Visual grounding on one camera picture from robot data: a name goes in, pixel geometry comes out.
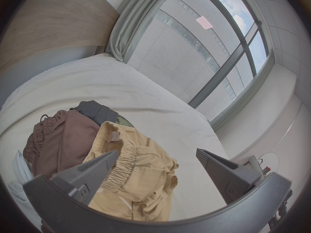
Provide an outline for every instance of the blue sky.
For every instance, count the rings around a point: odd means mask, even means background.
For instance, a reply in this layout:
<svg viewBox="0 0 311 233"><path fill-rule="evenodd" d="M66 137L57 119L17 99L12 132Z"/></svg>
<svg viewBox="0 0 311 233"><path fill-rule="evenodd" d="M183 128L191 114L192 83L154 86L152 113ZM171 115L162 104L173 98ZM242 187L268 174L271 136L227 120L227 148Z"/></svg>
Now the blue sky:
<svg viewBox="0 0 311 233"><path fill-rule="evenodd" d="M226 9L231 13L236 23L240 27L244 35L251 28L254 20L247 10L242 0L220 0ZM257 72L266 60L266 52L262 43L260 34L258 33L250 45L250 50L254 59Z"/></svg>

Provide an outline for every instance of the mattress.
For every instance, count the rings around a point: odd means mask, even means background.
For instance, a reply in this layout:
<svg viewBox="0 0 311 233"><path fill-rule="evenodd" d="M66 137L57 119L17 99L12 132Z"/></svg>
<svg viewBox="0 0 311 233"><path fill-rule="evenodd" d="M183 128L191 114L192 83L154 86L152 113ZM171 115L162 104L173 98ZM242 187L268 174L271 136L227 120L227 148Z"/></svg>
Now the mattress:
<svg viewBox="0 0 311 233"><path fill-rule="evenodd" d="M195 156L201 148L227 158L206 118L143 74L105 54L51 68L21 85L6 100L0 111L0 174L5 184L16 180L12 161L18 150L24 149L41 116L53 116L60 109L69 110L88 100L118 112L177 159L178 185L170 221L226 206Z"/></svg>

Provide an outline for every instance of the wood grain surface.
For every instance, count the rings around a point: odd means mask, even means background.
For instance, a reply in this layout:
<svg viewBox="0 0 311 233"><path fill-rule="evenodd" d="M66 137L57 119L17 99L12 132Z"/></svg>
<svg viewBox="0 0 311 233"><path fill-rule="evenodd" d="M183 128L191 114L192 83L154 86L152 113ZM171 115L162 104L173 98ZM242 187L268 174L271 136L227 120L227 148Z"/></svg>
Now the wood grain surface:
<svg viewBox="0 0 311 233"><path fill-rule="evenodd" d="M118 17L106 0L27 0L0 42L0 73L41 51L106 46Z"/></svg>

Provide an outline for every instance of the corrugated facade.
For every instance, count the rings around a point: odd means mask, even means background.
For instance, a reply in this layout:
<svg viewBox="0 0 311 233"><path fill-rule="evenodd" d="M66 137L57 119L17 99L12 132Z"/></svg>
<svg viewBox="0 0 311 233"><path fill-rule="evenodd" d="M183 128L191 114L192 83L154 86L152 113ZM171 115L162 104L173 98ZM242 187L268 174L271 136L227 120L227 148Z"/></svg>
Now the corrugated facade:
<svg viewBox="0 0 311 233"><path fill-rule="evenodd" d="M213 28L204 29L196 21L200 16ZM210 0L167 0L128 64L189 103L239 44L234 30ZM244 55L197 110L213 120L252 78Z"/></svg>

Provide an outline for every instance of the light blue fabric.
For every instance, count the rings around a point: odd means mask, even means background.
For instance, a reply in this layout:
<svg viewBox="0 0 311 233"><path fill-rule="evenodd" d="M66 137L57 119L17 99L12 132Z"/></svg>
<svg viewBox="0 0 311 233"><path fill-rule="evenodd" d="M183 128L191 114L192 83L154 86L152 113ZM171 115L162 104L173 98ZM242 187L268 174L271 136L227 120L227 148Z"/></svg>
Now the light blue fabric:
<svg viewBox="0 0 311 233"><path fill-rule="evenodd" d="M9 183L8 190L12 194L14 201L17 203L18 207L25 214L25 216L37 229L41 231L41 218L31 205L23 189L23 184L31 181L34 176L31 173L27 162L20 151L16 153L12 164L17 181Z"/></svg>
<svg viewBox="0 0 311 233"><path fill-rule="evenodd" d="M113 55L116 60L127 63L165 1L124 0L118 8L121 15L111 32L105 52Z"/></svg>

